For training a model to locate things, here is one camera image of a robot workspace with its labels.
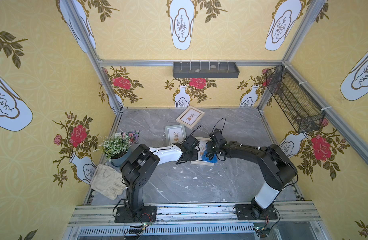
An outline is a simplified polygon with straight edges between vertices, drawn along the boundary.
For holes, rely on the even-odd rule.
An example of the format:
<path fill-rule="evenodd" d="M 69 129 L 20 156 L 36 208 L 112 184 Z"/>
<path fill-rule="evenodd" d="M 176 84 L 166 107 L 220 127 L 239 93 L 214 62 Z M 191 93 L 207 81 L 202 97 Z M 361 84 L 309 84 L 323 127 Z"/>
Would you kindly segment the beige picture frame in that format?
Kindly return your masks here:
<path fill-rule="evenodd" d="M 205 112 L 190 106 L 176 119 L 176 121 L 189 129 L 193 129 L 204 115 Z"/>
<path fill-rule="evenodd" d="M 190 162 L 192 165 L 214 166 L 214 163 L 210 161 L 203 161 L 202 156 L 206 150 L 206 143 L 210 141 L 210 138 L 195 137 L 199 141 L 199 152 L 196 161 Z"/>

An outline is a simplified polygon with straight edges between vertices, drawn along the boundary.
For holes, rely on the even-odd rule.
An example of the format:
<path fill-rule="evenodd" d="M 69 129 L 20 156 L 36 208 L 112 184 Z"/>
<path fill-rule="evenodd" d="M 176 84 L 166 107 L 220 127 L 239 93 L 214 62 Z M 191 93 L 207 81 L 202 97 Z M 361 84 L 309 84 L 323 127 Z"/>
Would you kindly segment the blue microfiber cloth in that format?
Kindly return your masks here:
<path fill-rule="evenodd" d="M 218 158 L 215 156 L 214 153 L 208 152 L 205 150 L 201 156 L 201 160 L 207 163 L 215 164 L 218 162 Z"/>

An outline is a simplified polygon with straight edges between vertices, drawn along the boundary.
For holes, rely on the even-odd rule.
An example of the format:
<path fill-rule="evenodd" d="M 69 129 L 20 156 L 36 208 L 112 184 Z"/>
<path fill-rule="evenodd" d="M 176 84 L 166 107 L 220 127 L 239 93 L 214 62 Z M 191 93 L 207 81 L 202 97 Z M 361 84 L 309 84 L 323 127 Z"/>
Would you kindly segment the grey-green picture frame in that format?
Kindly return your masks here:
<path fill-rule="evenodd" d="M 184 125 L 174 125 L 165 127 L 166 144 L 180 143 L 186 137 Z"/>

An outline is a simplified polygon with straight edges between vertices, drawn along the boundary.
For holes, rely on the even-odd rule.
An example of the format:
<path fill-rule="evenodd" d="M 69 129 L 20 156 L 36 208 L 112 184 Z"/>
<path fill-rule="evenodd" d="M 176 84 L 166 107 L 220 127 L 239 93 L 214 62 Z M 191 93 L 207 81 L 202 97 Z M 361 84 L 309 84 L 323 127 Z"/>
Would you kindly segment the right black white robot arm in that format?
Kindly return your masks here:
<path fill-rule="evenodd" d="M 235 141 L 206 144 L 205 157 L 241 159 L 259 166 L 264 184 L 251 201 L 251 215 L 255 219 L 262 218 L 269 211 L 280 192 L 297 176 L 297 169 L 278 145 L 255 147 L 243 145 Z"/>

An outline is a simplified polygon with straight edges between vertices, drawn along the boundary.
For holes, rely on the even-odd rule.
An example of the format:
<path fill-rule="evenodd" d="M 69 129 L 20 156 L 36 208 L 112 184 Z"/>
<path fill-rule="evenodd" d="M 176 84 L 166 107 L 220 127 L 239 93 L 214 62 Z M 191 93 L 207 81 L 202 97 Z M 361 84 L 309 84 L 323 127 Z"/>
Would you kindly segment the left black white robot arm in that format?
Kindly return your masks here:
<path fill-rule="evenodd" d="M 121 166 L 121 173 L 127 188 L 125 208 L 133 218 L 142 215 L 144 207 L 143 189 L 158 165 L 175 162 L 177 165 L 196 161 L 199 140 L 192 135 L 180 143 L 168 147 L 149 148 L 140 144 Z"/>

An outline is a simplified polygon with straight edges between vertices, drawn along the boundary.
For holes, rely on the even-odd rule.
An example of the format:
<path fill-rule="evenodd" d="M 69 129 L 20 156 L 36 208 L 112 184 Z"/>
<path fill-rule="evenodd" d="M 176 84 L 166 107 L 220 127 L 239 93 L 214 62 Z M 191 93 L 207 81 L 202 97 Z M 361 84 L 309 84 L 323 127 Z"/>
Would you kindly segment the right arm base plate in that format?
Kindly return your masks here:
<path fill-rule="evenodd" d="M 278 220 L 275 207 L 270 205 L 262 209 L 257 204 L 237 204 L 232 212 L 237 215 L 238 220 Z"/>

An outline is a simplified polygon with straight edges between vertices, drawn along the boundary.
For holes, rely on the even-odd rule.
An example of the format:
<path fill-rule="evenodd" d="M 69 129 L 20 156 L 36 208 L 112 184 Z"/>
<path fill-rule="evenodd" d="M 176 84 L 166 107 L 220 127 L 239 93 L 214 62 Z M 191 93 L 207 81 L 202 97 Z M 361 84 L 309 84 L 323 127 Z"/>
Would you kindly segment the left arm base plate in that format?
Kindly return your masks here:
<path fill-rule="evenodd" d="M 155 222 L 157 218 L 157 206 L 143 206 L 132 212 L 128 207 L 117 207 L 115 223 Z"/>

